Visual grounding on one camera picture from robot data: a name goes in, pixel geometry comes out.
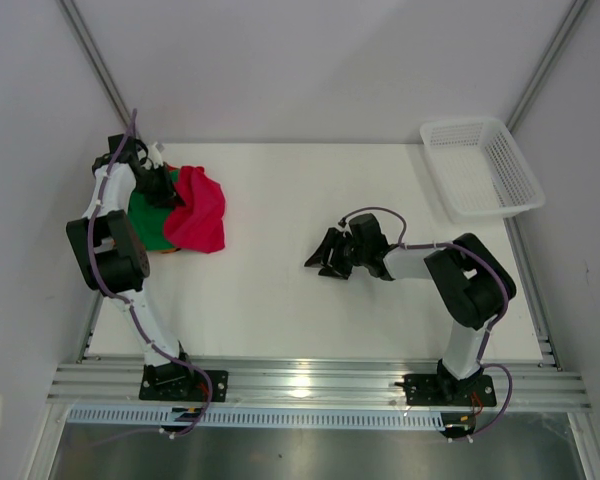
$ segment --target metal frame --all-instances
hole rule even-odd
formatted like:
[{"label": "metal frame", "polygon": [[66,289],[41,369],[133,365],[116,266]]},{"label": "metal frame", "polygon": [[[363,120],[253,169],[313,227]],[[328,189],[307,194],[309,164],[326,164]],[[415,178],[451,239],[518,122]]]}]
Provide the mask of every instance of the metal frame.
[{"label": "metal frame", "polygon": [[[105,94],[123,123],[130,117],[122,96],[106,67],[74,0],[57,0],[87,61],[91,64]],[[545,85],[560,55],[566,48],[591,0],[574,0],[512,112],[507,127],[515,134],[538,93]],[[534,279],[518,222],[505,222],[523,288],[529,301],[543,362],[540,365],[509,365],[514,377],[512,412],[567,412],[574,429],[578,451],[587,478],[600,478],[600,445],[591,420],[589,403],[582,378],[577,373],[563,372],[550,343],[547,314]],[[94,303],[92,317],[76,364],[58,367],[49,392],[49,416],[43,429],[40,447],[32,463],[30,479],[47,478],[58,446],[62,427],[71,405],[100,408],[103,404],[126,405],[137,409],[146,402],[137,400],[142,376],[142,358],[135,356],[90,356],[87,352],[100,301]],[[360,411],[407,412],[404,395],[393,386],[408,372],[432,372],[430,361],[334,361],[319,359],[244,359],[201,358],[194,361],[203,368],[223,368],[230,373],[227,401],[213,407],[215,412],[237,409],[266,412],[293,411],[332,412]],[[494,386],[500,398],[507,388],[506,379],[493,372]],[[165,408],[168,404],[156,403]],[[416,413],[435,413],[435,409],[409,409]]]}]

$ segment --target green cloth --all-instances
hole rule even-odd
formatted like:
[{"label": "green cloth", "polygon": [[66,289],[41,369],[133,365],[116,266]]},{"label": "green cloth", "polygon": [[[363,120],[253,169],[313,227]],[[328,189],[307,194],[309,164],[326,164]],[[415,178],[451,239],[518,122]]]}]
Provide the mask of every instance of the green cloth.
[{"label": "green cloth", "polygon": [[[180,170],[169,172],[175,184]],[[138,238],[149,251],[171,250],[174,247],[164,236],[164,222],[173,211],[172,208],[156,208],[147,203],[144,195],[131,193],[129,199],[129,220]]]}]

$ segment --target black mounting plate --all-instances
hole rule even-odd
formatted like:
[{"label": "black mounting plate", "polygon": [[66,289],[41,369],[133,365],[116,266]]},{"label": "black mounting plate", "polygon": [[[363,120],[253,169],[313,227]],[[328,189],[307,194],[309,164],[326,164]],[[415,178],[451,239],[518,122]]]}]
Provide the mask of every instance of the black mounting plate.
[{"label": "black mounting plate", "polygon": [[480,375],[476,382],[466,392],[456,395],[448,401],[438,387],[435,373],[409,373],[400,383],[407,396],[407,405],[414,407],[471,407],[473,392],[485,407],[497,405],[493,380],[489,375]]},{"label": "black mounting plate", "polygon": [[[213,385],[213,398],[212,402],[224,403],[227,390],[229,388],[229,372],[226,370],[205,370],[211,384]],[[190,388],[189,392],[186,391],[187,385],[182,381],[182,385],[173,382],[170,385],[170,392],[173,394],[165,394],[164,391],[158,392],[152,385],[150,385],[145,369],[145,373],[142,375],[142,384],[140,384],[140,400],[152,400],[152,401],[181,401],[181,402],[203,402],[206,400],[205,394],[202,388],[198,385],[204,385],[206,388],[206,382],[202,375],[195,373],[193,378],[194,388]]]}]

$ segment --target white basket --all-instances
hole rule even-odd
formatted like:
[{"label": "white basket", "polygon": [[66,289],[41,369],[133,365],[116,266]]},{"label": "white basket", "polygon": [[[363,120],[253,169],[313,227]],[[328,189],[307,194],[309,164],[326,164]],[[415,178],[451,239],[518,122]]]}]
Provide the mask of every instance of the white basket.
[{"label": "white basket", "polygon": [[425,123],[420,135],[429,170],[453,221],[511,217],[544,205],[538,180],[500,120]]}]

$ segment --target gray floor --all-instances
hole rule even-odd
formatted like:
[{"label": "gray floor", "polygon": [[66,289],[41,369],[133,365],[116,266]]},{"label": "gray floor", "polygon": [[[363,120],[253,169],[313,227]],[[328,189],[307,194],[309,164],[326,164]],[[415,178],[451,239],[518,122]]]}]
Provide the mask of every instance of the gray floor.
[{"label": "gray floor", "polygon": [[565,415],[508,415],[475,443],[425,432],[200,428],[169,441],[67,425],[53,479],[584,479]]}]

